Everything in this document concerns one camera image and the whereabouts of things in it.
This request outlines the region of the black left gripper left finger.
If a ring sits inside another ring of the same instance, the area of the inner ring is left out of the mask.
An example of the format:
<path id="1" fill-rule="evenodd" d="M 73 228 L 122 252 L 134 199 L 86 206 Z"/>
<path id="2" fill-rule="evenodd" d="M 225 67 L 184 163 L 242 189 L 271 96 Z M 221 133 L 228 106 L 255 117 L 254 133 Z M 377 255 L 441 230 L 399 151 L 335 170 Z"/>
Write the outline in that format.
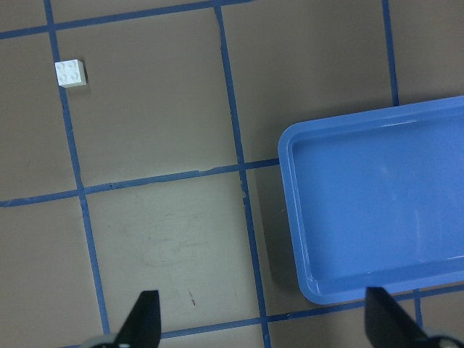
<path id="1" fill-rule="evenodd" d="M 160 294 L 143 291 L 116 335 L 114 347 L 158 347 L 161 341 Z"/>

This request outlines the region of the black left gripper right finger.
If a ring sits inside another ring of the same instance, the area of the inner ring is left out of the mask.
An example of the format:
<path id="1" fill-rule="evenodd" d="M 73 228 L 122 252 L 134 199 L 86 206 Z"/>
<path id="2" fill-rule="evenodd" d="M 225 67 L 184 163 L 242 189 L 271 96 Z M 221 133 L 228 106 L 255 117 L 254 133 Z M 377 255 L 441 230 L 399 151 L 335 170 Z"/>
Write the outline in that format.
<path id="1" fill-rule="evenodd" d="M 364 323 L 372 347 L 429 347 L 427 335 L 384 288 L 366 289 Z"/>

